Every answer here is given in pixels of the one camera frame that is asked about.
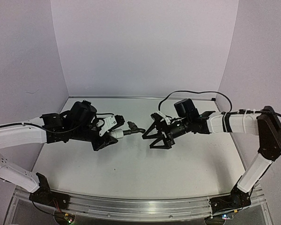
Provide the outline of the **white PVC elbow fitting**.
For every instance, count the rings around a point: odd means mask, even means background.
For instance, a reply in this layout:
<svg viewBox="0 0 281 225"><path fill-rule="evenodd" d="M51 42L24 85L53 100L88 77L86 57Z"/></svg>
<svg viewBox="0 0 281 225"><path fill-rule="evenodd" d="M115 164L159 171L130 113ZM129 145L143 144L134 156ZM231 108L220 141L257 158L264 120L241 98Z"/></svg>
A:
<svg viewBox="0 0 281 225"><path fill-rule="evenodd" d="M116 130L110 131L108 133L108 135L118 140L118 139L122 139L124 137L124 131L122 129L116 129Z"/></svg>

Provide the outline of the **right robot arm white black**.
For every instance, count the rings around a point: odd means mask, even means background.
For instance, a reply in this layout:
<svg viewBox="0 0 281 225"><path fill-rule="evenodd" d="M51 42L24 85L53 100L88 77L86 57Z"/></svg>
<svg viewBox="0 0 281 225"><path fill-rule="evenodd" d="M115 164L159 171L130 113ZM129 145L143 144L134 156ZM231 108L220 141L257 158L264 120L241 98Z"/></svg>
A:
<svg viewBox="0 0 281 225"><path fill-rule="evenodd" d="M200 113L191 99L183 99L174 108L177 118L170 119L161 111L151 114L153 123L142 136L152 140L151 149L169 150L177 138L189 133L247 135L256 139L256 155L236 183L241 193L248 193L281 156L281 114L269 105L260 110Z"/></svg>

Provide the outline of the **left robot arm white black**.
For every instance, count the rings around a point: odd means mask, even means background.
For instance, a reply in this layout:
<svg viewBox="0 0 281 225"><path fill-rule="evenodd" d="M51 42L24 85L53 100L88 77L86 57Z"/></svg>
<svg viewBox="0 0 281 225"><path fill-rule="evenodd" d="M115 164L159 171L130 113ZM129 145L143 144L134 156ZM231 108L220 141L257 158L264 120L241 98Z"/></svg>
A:
<svg viewBox="0 0 281 225"><path fill-rule="evenodd" d="M119 127L125 120L121 115L98 113L91 102L74 103L70 110L48 113L31 120L0 125L0 150L26 144L67 143L69 140L90 142L94 151L116 144L124 133ZM0 154L0 179L35 193L42 204L54 200L46 177L29 172L11 163Z"/></svg>

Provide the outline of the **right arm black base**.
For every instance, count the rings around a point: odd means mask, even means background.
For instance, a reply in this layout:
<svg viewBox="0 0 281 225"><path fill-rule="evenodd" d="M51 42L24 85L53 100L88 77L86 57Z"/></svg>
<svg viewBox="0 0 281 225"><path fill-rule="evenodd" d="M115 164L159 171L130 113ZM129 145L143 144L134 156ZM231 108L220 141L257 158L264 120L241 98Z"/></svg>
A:
<svg viewBox="0 0 281 225"><path fill-rule="evenodd" d="M211 206L211 215L215 216L219 213L230 212L234 210L243 209L251 205L251 194L253 188L248 192L241 191L237 185L235 185L228 195L213 197L209 200Z"/></svg>

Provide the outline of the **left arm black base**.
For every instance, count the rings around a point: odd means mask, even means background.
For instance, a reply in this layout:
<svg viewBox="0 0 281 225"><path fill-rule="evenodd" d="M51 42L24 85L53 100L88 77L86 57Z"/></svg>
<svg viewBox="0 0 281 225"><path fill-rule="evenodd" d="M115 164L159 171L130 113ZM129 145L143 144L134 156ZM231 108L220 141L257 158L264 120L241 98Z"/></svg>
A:
<svg viewBox="0 0 281 225"><path fill-rule="evenodd" d="M66 210L69 206L70 195L52 191L44 175L37 172L36 176L38 177L38 188L35 192L30 193L29 200L34 203Z"/></svg>

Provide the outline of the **left circuit board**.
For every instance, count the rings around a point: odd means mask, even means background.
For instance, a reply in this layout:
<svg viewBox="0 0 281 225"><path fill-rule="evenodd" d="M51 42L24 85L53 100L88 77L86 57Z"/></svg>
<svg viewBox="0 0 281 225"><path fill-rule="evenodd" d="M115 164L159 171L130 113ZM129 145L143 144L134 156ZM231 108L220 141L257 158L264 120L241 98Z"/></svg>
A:
<svg viewBox="0 0 281 225"><path fill-rule="evenodd" d="M60 225L70 225L74 222L75 216L68 213L54 212L54 219Z"/></svg>

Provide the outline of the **circuit board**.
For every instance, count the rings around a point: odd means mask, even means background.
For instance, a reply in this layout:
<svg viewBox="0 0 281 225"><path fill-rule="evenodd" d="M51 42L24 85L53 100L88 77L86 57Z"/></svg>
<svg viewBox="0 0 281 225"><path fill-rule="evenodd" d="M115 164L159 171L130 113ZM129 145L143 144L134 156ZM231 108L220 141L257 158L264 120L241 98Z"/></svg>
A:
<svg viewBox="0 0 281 225"><path fill-rule="evenodd" d="M74 222L75 216L68 213L54 212L54 219L60 225L70 225Z"/></svg>
<svg viewBox="0 0 281 225"><path fill-rule="evenodd" d="M222 214L222 220L232 220L232 219L234 219L234 214L231 213Z"/></svg>

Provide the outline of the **right circuit board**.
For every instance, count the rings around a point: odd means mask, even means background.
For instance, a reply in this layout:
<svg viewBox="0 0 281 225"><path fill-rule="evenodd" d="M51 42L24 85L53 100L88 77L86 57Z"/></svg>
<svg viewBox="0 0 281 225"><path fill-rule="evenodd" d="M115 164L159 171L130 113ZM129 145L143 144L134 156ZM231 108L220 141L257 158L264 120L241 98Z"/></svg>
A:
<svg viewBox="0 0 281 225"><path fill-rule="evenodd" d="M222 214L222 220L232 220L232 219L234 219L234 214L231 213Z"/></svg>

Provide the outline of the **aluminium front rail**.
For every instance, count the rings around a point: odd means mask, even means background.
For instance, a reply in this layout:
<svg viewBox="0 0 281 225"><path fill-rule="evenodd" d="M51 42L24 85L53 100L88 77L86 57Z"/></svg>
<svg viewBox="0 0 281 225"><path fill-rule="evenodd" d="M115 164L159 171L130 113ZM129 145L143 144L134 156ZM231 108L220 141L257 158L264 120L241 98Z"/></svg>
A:
<svg viewBox="0 0 281 225"><path fill-rule="evenodd" d="M178 199L118 199L97 197L88 195L71 194L69 206L64 212L74 215L82 215L97 219L108 219L117 221L136 222L162 222L162 221L182 221L205 217L221 216L228 211L212 216L209 200L213 197L204 196ZM16 188L15 197L30 202L30 193L21 188ZM255 207L261 208L262 223L271 225L272 220L268 211L266 198L261 187L255 187L251 195L251 205L237 210L238 213L249 217L249 211Z"/></svg>

